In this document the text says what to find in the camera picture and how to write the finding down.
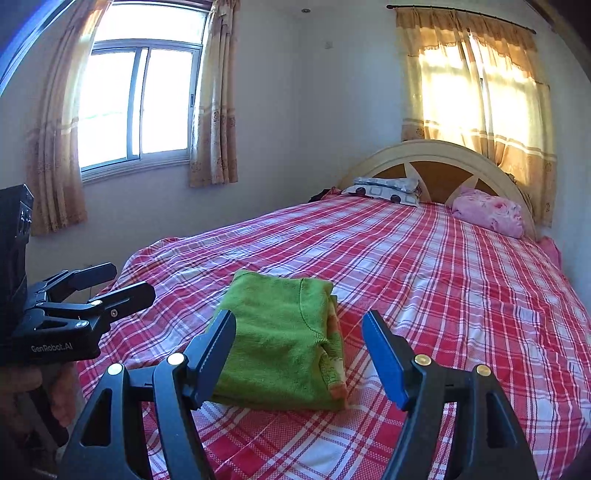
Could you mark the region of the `operator left hand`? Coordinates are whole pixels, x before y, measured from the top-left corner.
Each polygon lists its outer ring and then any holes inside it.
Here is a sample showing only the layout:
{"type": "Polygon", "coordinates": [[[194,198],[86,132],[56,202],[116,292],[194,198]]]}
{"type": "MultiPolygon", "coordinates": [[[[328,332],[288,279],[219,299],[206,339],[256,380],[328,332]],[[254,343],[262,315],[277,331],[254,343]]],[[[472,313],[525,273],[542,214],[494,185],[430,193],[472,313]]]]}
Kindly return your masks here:
{"type": "Polygon", "coordinates": [[[1,464],[26,463],[27,443],[43,457],[64,447],[77,415],[78,374],[61,366],[6,366],[1,369],[1,464]]]}

